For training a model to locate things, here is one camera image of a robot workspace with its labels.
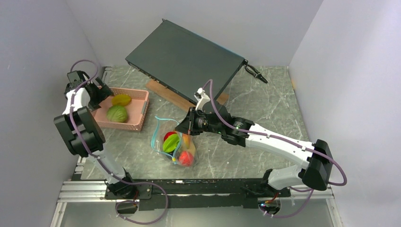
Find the orange red pepper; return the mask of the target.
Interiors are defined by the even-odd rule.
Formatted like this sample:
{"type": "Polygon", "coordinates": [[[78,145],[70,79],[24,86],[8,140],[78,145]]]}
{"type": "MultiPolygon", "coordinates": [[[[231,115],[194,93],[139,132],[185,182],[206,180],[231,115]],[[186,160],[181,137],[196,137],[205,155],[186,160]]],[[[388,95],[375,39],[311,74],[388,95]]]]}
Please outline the orange red pepper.
{"type": "Polygon", "coordinates": [[[192,143],[191,136],[187,134],[182,134],[184,149],[189,149],[192,143]]]}

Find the red apple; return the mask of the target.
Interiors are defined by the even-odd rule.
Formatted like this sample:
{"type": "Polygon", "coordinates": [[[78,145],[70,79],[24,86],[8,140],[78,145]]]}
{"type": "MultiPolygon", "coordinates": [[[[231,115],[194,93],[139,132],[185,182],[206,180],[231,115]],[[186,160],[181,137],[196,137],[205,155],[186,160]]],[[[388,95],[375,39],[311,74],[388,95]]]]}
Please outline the red apple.
{"type": "Polygon", "coordinates": [[[169,132],[167,132],[167,133],[165,134],[164,138],[163,138],[163,141],[166,141],[166,140],[168,139],[168,137],[170,137],[171,135],[174,135],[174,134],[176,134],[175,131],[169,131],[169,132]]]}

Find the clear zip top bag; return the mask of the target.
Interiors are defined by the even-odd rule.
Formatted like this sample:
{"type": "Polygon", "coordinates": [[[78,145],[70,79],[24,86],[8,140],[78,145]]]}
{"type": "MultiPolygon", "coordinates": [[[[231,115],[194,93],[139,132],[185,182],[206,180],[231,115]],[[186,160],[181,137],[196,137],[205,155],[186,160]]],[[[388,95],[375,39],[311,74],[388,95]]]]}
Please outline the clear zip top bag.
{"type": "Polygon", "coordinates": [[[173,164],[191,167],[196,163],[197,150],[192,136],[178,132],[179,122],[174,119],[155,117],[156,128],[151,138],[153,151],[170,160],[173,164]]]}

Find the green star fruit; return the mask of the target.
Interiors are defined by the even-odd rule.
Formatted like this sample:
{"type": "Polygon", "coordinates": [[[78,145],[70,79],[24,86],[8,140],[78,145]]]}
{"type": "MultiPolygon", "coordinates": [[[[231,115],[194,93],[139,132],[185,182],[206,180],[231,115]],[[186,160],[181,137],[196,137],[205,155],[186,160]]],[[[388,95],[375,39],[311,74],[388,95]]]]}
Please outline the green star fruit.
{"type": "Polygon", "coordinates": [[[165,153],[174,152],[180,142],[180,137],[177,134],[171,135],[163,142],[162,149],[165,153]]]}

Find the yellow lemon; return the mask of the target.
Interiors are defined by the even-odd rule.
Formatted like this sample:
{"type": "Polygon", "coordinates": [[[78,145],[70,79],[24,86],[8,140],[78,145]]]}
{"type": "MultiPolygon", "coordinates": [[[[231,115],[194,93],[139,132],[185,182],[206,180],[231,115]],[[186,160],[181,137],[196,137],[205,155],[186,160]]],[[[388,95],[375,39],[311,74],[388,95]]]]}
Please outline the yellow lemon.
{"type": "Polygon", "coordinates": [[[186,150],[188,153],[190,153],[193,157],[195,157],[196,154],[196,147],[193,142],[190,143],[189,147],[186,150]]]}

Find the red tomato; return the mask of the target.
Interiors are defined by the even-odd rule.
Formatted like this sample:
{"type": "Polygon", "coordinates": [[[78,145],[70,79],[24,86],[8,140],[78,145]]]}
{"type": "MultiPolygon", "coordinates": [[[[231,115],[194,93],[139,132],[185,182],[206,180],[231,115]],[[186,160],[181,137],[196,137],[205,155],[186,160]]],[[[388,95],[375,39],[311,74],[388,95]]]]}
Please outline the red tomato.
{"type": "Polygon", "coordinates": [[[194,162],[194,156],[188,151],[183,151],[180,153],[178,162],[182,166],[186,167],[192,166],[194,162]]]}

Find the pink plastic basket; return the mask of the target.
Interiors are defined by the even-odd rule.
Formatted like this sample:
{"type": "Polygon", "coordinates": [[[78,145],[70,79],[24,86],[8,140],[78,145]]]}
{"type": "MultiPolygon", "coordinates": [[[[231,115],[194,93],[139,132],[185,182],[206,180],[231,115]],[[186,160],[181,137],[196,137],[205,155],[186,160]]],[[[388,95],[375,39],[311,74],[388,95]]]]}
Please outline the pink plastic basket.
{"type": "Polygon", "coordinates": [[[111,87],[113,95],[107,97],[100,103],[100,108],[92,111],[92,116],[100,127],[113,128],[127,131],[142,130],[145,116],[149,106],[149,92],[140,89],[111,87]],[[131,98],[131,101],[123,107],[115,110],[114,119],[123,119],[125,121],[110,121],[107,118],[108,110],[113,107],[113,98],[117,95],[125,95],[131,98]]]}

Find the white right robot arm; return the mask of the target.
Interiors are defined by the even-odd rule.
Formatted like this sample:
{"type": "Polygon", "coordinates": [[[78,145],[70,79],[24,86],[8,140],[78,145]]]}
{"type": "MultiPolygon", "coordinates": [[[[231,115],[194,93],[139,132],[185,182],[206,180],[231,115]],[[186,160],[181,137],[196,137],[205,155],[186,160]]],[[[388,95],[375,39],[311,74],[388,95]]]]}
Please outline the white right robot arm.
{"type": "Polygon", "coordinates": [[[213,111],[204,112],[191,107],[175,130],[191,136],[203,132],[215,133],[228,144],[257,148],[294,163],[290,167],[269,169],[265,172],[260,186],[261,192],[266,196],[299,184],[318,191],[327,189],[333,160],[326,141],[292,139],[263,128],[251,120],[231,116],[225,108],[219,113],[221,117],[213,111]]]}

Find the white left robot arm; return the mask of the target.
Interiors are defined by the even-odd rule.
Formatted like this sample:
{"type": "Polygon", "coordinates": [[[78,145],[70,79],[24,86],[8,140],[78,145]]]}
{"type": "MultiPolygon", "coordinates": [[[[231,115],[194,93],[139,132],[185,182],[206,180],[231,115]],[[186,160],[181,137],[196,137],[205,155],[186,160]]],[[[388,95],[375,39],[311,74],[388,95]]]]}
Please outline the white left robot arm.
{"type": "Polygon", "coordinates": [[[53,120],[62,140],[71,154],[86,158],[101,171],[109,192],[125,199],[133,197],[137,187],[132,177],[104,148],[105,136],[92,115],[113,91],[101,79],[80,70],[69,72],[67,78],[66,108],[53,120]]]}

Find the green cabbage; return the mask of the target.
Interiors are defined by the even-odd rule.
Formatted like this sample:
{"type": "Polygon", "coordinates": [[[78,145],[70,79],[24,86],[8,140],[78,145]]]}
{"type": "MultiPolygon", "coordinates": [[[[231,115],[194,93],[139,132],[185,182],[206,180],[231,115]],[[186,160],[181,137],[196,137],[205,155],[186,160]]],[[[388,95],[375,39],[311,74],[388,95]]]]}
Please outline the green cabbage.
{"type": "Polygon", "coordinates": [[[110,122],[124,123],[128,120],[128,112],[124,106],[112,106],[107,110],[106,118],[110,122]]]}

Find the wooden board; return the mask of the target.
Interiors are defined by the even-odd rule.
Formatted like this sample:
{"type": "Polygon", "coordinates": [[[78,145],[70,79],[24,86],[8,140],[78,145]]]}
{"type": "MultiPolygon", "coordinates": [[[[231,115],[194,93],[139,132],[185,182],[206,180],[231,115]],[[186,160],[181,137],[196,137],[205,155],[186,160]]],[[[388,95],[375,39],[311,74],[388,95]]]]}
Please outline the wooden board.
{"type": "MultiPolygon", "coordinates": [[[[208,81],[208,78],[183,78],[183,79],[157,79],[149,76],[146,88],[158,96],[171,102],[185,112],[192,106],[196,106],[197,98],[195,92],[208,81]]],[[[229,95],[224,92],[231,79],[214,79],[212,94],[219,104],[223,105],[228,100],[229,95]]]]}

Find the dark grey network switch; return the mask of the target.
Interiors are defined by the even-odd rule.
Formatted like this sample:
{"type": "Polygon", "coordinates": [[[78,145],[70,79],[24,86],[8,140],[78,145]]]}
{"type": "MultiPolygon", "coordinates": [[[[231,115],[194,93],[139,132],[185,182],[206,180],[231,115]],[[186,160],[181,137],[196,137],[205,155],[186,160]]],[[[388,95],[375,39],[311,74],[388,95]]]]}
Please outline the dark grey network switch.
{"type": "Polygon", "coordinates": [[[149,34],[127,63],[157,79],[233,79],[245,58],[169,20],[149,34]]]}

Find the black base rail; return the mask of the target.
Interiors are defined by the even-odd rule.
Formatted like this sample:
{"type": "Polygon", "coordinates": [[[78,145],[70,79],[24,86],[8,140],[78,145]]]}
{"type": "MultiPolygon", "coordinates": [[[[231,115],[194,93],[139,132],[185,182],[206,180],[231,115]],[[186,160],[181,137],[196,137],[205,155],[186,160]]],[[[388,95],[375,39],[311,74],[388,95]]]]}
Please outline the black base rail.
{"type": "Polygon", "coordinates": [[[280,191],[267,187],[261,178],[233,179],[147,179],[154,185],[137,185],[133,197],[140,211],[168,207],[256,209],[273,197],[289,197],[289,189],[280,191]]]}

